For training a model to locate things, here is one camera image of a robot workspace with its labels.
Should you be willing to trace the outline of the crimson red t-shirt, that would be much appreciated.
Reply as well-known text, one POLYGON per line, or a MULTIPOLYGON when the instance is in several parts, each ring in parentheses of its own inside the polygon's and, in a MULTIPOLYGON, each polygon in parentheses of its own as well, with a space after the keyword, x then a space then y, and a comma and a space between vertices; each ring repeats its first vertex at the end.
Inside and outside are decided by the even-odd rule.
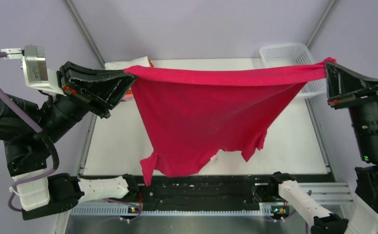
POLYGON ((311 81, 326 77, 325 64, 238 71, 126 68, 151 142, 140 161, 145 185, 154 171, 166 177, 197 174, 220 150, 248 161, 263 149, 271 124, 311 81))

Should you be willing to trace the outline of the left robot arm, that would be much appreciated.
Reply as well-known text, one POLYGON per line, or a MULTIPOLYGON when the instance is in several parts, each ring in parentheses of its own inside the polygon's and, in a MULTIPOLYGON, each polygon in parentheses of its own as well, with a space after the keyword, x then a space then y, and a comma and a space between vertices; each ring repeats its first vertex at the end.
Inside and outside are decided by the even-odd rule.
POLYGON ((68 211, 99 199, 135 200, 139 186, 132 175, 84 179, 56 173, 59 141, 88 113, 109 118, 110 111, 136 82, 123 70, 93 70, 71 62, 54 72, 63 93, 37 104, 13 95, 0 95, 0 140, 14 180, 11 196, 19 197, 24 220, 68 211))

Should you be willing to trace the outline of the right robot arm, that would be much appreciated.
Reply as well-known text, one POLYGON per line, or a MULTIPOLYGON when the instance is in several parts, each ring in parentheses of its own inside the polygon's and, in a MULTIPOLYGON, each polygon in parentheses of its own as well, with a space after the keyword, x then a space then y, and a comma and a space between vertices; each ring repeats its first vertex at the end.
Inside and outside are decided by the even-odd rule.
POLYGON ((355 210, 350 219, 321 206, 296 179, 274 173, 268 195, 288 202, 305 220, 312 234, 378 234, 378 78, 371 78, 334 62, 325 64, 328 105, 347 109, 356 137, 360 159, 356 167, 355 210))

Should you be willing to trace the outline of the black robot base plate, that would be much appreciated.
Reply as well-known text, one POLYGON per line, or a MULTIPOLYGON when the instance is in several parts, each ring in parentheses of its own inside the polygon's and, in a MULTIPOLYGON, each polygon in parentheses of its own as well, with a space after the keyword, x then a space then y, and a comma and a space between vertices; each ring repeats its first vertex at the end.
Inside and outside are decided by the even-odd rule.
POLYGON ((261 202, 285 203, 271 195, 269 175, 154 176, 146 186, 136 175, 138 189, 121 199, 142 204, 144 211, 253 211, 261 202))

